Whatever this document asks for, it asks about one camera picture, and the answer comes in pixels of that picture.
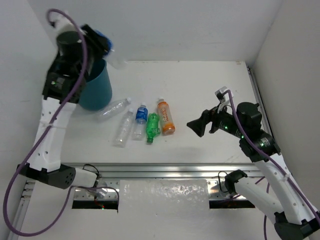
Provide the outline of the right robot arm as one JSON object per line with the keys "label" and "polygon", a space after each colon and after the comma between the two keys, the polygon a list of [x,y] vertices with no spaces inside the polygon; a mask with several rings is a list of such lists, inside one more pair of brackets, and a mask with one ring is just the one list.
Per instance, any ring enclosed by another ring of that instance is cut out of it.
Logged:
{"label": "right robot arm", "polygon": [[186,125],[199,137],[205,134],[207,124],[211,123],[211,134],[222,130],[239,138],[242,152],[267,179],[276,198],[260,189],[240,169],[224,177],[223,189],[230,195],[247,198],[271,221],[282,240],[303,240],[320,229],[320,212],[300,196],[301,190],[289,172],[279,146],[271,135],[261,129],[262,114],[258,107],[257,103],[242,102],[236,108],[239,122],[253,144],[247,142],[226,107],[222,110],[217,106],[206,109],[200,118]]}

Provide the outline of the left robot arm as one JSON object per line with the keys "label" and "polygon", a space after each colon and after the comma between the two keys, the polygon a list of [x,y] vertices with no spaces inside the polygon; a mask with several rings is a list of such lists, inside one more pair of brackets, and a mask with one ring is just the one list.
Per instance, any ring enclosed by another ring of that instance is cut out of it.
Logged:
{"label": "left robot arm", "polygon": [[82,41],[72,28],[56,36],[57,54],[49,67],[42,90],[42,110],[35,139],[36,149],[20,175],[60,189],[93,188],[98,174],[61,163],[61,151],[69,120],[93,71],[93,64],[110,50],[110,41],[89,25],[80,27],[86,43],[83,66]]}

